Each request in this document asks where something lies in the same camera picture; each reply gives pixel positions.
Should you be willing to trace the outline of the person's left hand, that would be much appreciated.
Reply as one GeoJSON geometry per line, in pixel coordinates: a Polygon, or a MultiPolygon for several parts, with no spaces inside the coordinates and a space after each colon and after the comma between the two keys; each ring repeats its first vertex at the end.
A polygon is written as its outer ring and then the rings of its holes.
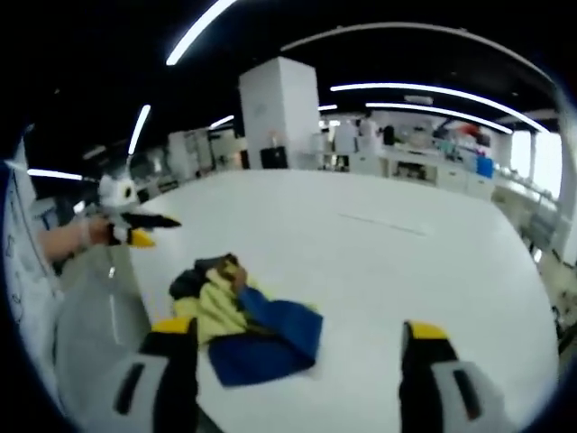
{"type": "Polygon", "coordinates": [[[80,235],[82,244],[85,247],[112,243],[110,221],[100,215],[85,216],[80,221],[80,235]]]}

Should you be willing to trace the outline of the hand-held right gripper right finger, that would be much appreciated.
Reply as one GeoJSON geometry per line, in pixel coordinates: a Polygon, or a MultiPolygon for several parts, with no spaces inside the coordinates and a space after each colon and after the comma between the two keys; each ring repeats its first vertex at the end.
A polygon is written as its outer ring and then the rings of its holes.
{"type": "Polygon", "coordinates": [[[398,387],[402,432],[510,432],[504,398],[477,364],[459,358],[438,326],[403,324],[398,387]]]}

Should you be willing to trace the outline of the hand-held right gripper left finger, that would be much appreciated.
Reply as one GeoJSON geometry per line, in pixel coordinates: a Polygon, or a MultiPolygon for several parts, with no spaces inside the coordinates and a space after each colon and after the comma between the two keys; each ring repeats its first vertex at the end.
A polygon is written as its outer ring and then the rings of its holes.
{"type": "Polygon", "coordinates": [[[194,318],[155,325],[96,384],[96,431],[195,432],[197,359],[194,318]]]}

